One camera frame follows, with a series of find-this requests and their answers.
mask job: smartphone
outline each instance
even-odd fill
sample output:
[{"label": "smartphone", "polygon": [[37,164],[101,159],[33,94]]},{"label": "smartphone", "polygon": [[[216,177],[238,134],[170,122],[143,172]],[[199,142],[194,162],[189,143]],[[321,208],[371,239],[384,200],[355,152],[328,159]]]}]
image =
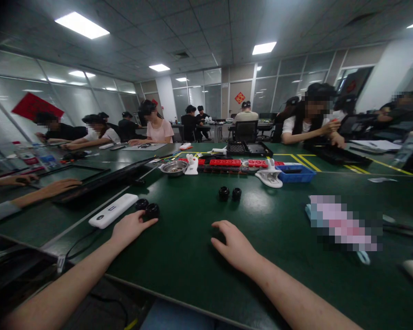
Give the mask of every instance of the smartphone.
[{"label": "smartphone", "polygon": [[125,148],[125,145],[124,146],[113,147],[113,148],[110,149],[110,151],[115,151],[115,150],[122,149],[122,148]]}]

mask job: black cable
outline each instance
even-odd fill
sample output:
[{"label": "black cable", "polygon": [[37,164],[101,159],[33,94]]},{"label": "black cable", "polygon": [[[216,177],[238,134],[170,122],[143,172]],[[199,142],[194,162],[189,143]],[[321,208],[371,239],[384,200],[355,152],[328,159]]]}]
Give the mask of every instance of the black cable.
[{"label": "black cable", "polygon": [[94,294],[94,293],[89,293],[89,295],[90,295],[91,297],[95,298],[96,300],[102,301],[103,303],[117,303],[118,305],[120,305],[121,308],[122,308],[123,311],[124,311],[124,316],[125,316],[125,318],[124,318],[124,328],[127,327],[127,325],[128,325],[128,313],[127,313],[127,309],[124,307],[124,304],[123,304],[120,300],[111,299],[111,298],[104,298],[104,297],[101,297],[101,296],[96,295],[96,294]]}]

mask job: red banner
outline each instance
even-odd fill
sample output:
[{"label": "red banner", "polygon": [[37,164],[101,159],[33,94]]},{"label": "red banner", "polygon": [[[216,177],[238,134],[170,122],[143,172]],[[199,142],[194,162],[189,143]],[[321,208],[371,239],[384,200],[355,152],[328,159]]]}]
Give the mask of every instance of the red banner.
[{"label": "red banner", "polygon": [[30,121],[34,120],[35,115],[38,112],[50,112],[58,118],[61,118],[64,114],[63,110],[58,109],[56,106],[44,101],[32,93],[27,93],[12,110],[12,113],[27,118]]}]

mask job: air vent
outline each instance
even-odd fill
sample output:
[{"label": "air vent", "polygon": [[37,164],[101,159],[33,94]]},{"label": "air vent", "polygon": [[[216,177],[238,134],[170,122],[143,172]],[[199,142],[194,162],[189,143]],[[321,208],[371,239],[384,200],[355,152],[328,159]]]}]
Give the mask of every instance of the air vent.
[{"label": "air vent", "polygon": [[350,22],[348,22],[345,26],[352,26],[352,25],[357,25],[359,23],[364,23],[371,19],[373,16],[375,16],[378,12],[371,12],[367,14],[362,14],[359,16],[356,16],[354,19],[352,19]]},{"label": "air vent", "polygon": [[173,55],[173,57],[174,57],[175,59],[177,59],[177,60],[181,60],[181,59],[189,58],[189,57],[190,57],[190,56],[187,54],[186,51],[177,51],[177,52],[173,53],[172,55]]}]

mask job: white power bank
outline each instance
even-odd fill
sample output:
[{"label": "white power bank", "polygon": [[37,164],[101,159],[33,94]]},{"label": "white power bank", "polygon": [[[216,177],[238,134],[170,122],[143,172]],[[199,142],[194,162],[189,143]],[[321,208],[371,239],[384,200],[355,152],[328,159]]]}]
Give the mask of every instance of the white power bank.
[{"label": "white power bank", "polygon": [[104,229],[113,221],[115,221],[122,213],[130,206],[138,201],[139,197],[133,194],[125,194],[118,198],[115,202],[107,206],[100,213],[93,216],[89,223],[93,227]]}]

